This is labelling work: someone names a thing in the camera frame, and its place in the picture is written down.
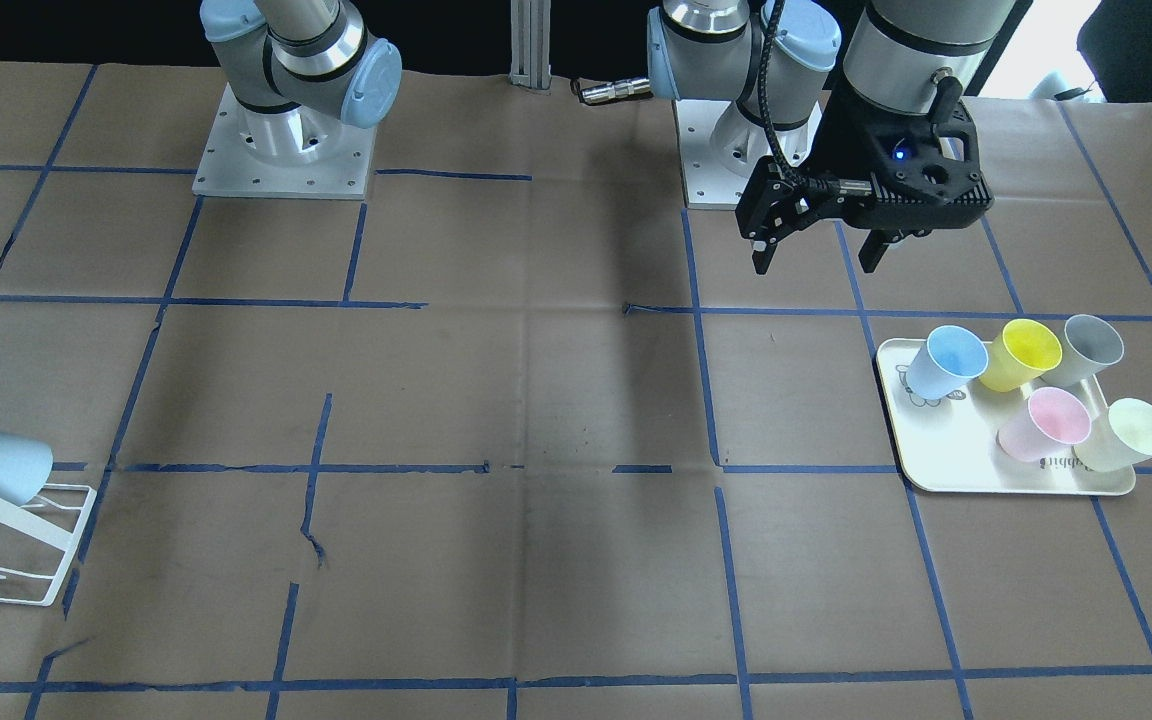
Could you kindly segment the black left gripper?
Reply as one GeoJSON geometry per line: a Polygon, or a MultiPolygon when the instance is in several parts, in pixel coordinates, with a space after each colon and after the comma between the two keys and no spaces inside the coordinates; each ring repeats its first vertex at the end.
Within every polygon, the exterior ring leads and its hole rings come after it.
{"type": "MultiPolygon", "coordinates": [[[[841,181],[869,181],[873,195],[846,200],[841,217],[870,229],[858,260],[874,273],[899,232],[961,229],[995,204],[984,179],[977,128],[955,76],[935,83],[932,108],[914,115],[879,108],[850,81],[833,88],[804,168],[841,181]]],[[[774,232],[751,232],[751,264],[767,274],[778,247],[774,232]]]]}

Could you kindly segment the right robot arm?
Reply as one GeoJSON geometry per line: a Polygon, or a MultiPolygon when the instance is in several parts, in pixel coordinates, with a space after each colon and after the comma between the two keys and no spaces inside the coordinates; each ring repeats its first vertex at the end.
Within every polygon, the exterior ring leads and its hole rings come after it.
{"type": "Polygon", "coordinates": [[[353,1],[204,1],[198,14],[241,108],[238,138],[262,161],[314,161],[397,99],[401,51],[353,1]]]}

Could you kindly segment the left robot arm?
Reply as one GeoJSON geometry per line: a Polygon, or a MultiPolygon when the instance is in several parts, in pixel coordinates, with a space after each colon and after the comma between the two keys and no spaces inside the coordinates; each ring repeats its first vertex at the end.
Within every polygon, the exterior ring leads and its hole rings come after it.
{"type": "Polygon", "coordinates": [[[995,204],[963,100],[1010,1],[867,1],[850,36],[814,1],[660,1],[647,78],[670,100],[727,101],[761,132],[735,209],[751,264],[824,219],[888,247],[963,229],[995,204]]]}

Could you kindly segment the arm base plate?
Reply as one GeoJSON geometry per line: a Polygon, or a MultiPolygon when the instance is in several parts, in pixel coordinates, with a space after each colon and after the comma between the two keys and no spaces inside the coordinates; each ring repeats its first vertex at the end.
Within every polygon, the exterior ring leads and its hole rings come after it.
{"type": "Polygon", "coordinates": [[[344,126],[303,106],[256,113],[227,86],[192,191],[229,199],[365,200],[374,143],[374,128],[344,126]]]}
{"type": "Polygon", "coordinates": [[[764,131],[733,103],[673,103],[687,209],[733,210],[755,164],[770,156],[764,131]]]}

